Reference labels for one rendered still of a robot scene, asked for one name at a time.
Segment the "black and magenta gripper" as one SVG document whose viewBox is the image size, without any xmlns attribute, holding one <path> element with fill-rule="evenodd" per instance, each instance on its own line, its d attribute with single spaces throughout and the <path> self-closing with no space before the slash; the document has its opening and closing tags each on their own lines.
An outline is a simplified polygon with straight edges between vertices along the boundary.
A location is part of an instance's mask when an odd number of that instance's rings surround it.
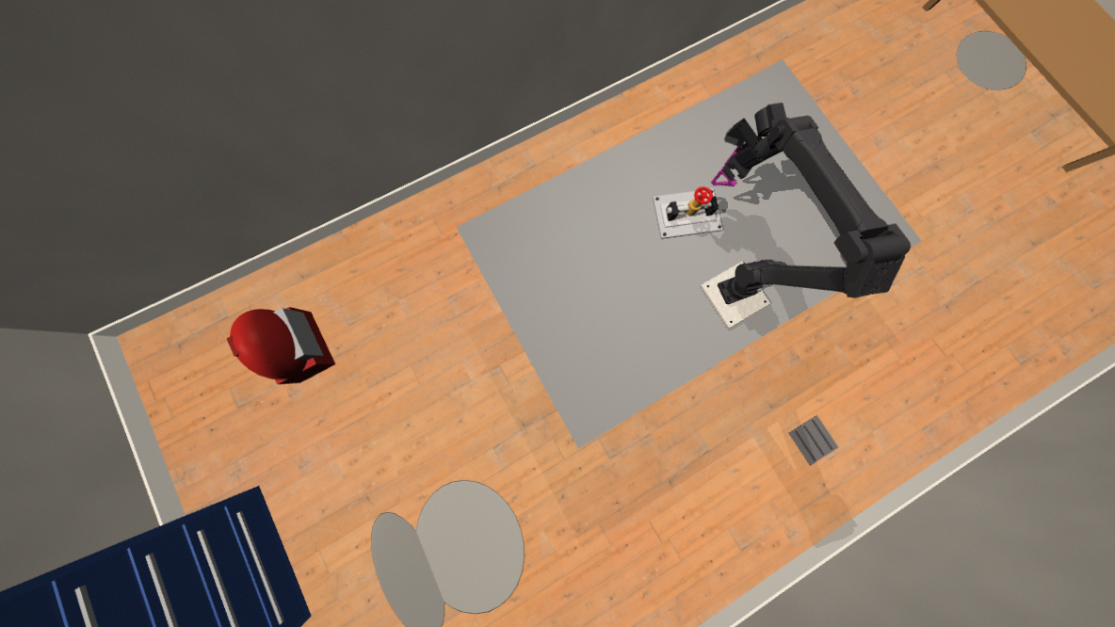
<svg viewBox="0 0 1115 627">
<path fill-rule="evenodd" d="M 758 142 L 756 142 L 756 144 Z M 756 144 L 755 144 L 755 154 L 757 152 L 757 145 Z M 737 160 L 735 160 L 735 153 L 738 153 L 739 149 L 741 149 L 741 147 L 735 147 L 735 151 L 733 152 L 733 155 L 731 155 L 733 157 L 729 157 L 729 161 L 727 160 L 725 162 L 725 164 L 723 164 L 723 165 L 725 165 L 725 167 L 723 167 L 719 171 L 719 174 L 717 174 L 716 177 L 712 179 L 711 185 L 735 186 L 735 176 L 733 174 L 731 168 L 737 170 L 738 173 L 739 173 L 737 176 L 740 177 L 740 179 L 743 179 L 743 177 L 746 177 L 748 175 L 748 171 L 750 171 L 752 167 L 755 167 L 755 165 L 757 165 L 760 162 L 765 161 L 765 160 L 760 158 L 758 154 L 756 154 L 757 158 L 752 160 L 747 164 L 743 165 L 743 167 L 740 167 L 740 165 L 737 162 Z M 727 179 L 727 181 L 725 181 L 725 182 L 716 182 L 716 180 L 718 180 L 720 175 L 725 176 Z"/>
</svg>

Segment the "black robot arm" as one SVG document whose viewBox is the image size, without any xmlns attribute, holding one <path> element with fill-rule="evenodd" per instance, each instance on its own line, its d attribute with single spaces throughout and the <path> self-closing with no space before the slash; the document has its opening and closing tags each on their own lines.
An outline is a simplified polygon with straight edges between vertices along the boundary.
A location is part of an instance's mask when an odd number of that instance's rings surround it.
<svg viewBox="0 0 1115 627">
<path fill-rule="evenodd" d="M 745 117 L 726 133 L 725 142 L 743 146 L 735 160 L 743 167 L 757 158 L 756 154 L 763 160 L 769 160 L 784 151 L 799 168 L 802 177 L 805 177 L 820 199 L 820 204 L 828 211 L 828 216 L 837 226 L 840 237 L 834 244 L 840 249 L 847 267 L 778 266 L 773 260 L 736 266 L 735 276 L 719 282 L 723 302 L 731 305 L 752 296 L 752 292 L 757 295 L 757 289 L 763 284 L 844 292 L 847 297 L 888 292 L 911 248 L 908 237 L 896 223 L 888 225 L 884 219 L 878 218 L 867 206 L 859 189 L 855 189 L 832 158 L 812 117 L 789 119 L 785 115 L 784 104 L 777 103 L 757 112 L 755 122 L 758 137 Z M 844 234 L 841 235 L 842 233 Z"/>
</svg>

